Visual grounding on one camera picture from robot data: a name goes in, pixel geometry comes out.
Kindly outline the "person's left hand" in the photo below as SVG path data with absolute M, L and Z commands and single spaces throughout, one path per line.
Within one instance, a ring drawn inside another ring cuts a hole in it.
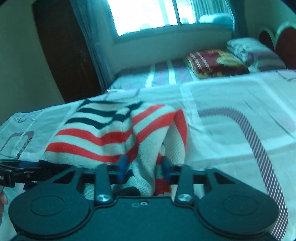
M 4 191 L 0 194 L 0 214 L 4 212 L 4 206 L 8 204 L 8 199 Z

